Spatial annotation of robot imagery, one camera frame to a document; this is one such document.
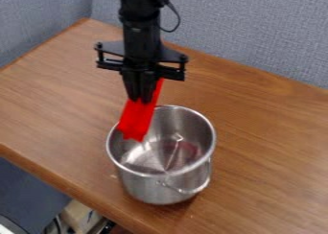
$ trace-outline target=red spatula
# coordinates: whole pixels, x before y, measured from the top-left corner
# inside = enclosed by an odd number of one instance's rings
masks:
[[[148,104],[144,104],[140,99],[138,102],[134,102],[132,100],[127,101],[118,124],[118,129],[123,132],[124,139],[135,139],[139,142],[143,142],[148,133],[148,127],[154,109],[158,104],[163,82],[164,79],[158,81],[152,100]]]

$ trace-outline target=pot rim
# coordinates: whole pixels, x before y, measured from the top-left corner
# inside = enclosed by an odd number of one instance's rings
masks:
[[[107,153],[108,153],[108,156],[110,156],[112,162],[120,168],[120,170],[123,170],[124,172],[128,172],[128,173],[131,173],[131,174],[134,174],[136,176],[142,176],[142,177],[152,177],[152,178],[156,177],[156,178],[160,178],[163,176],[164,177],[167,177],[167,176],[179,176],[179,175],[183,175],[183,174],[191,172],[194,169],[196,169],[199,166],[202,166],[210,160],[210,158],[211,158],[211,156],[214,154],[214,149],[215,149],[215,145],[216,145],[216,139],[218,138],[216,138],[216,132],[215,132],[215,129],[214,129],[214,125],[212,125],[210,119],[199,111],[196,111],[196,110],[194,110],[194,109],[191,109],[188,107],[179,106],[179,105],[159,105],[155,108],[155,110],[156,109],[160,109],[160,108],[179,108],[179,109],[184,109],[184,110],[192,112],[194,114],[196,114],[198,116],[200,116],[204,119],[204,121],[208,124],[208,126],[210,126],[212,137],[214,137],[214,141],[211,143],[211,147],[210,147],[206,155],[192,165],[190,165],[188,167],[182,168],[182,169],[179,169],[176,171],[172,171],[168,174],[162,174],[162,175],[158,175],[158,174],[146,174],[146,173],[140,173],[140,172],[138,172],[135,170],[131,170],[130,168],[127,168],[126,166],[123,166],[119,163],[119,161],[116,161],[116,159],[115,159],[115,157],[112,155],[112,152],[111,152],[111,149],[110,149],[110,140],[111,140],[111,137],[112,137],[112,135],[115,133],[115,130],[116,130],[116,126],[118,126],[118,123],[116,123],[115,126],[112,127],[111,131],[110,131],[108,138],[107,138]]]

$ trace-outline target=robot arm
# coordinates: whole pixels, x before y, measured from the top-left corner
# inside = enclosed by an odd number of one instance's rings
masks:
[[[123,42],[99,42],[98,67],[119,71],[131,100],[150,103],[160,78],[184,81],[188,58],[168,49],[160,40],[160,9],[171,0],[120,0],[119,19],[123,24]],[[123,57],[106,58],[104,54]],[[163,66],[176,63],[179,67]]]

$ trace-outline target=wooden table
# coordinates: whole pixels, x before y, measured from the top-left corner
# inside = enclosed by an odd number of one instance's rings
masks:
[[[166,81],[159,103],[214,122],[214,179],[174,206],[130,198],[106,152],[126,93],[92,50],[119,38],[83,20],[2,72],[2,156],[138,234],[327,234],[328,91],[178,46],[187,82]]]

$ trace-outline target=metal pot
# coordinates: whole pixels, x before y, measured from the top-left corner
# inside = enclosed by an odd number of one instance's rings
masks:
[[[144,142],[124,140],[114,127],[110,157],[127,192],[152,204],[192,198],[211,182],[215,130],[195,110],[164,105],[155,109]]]

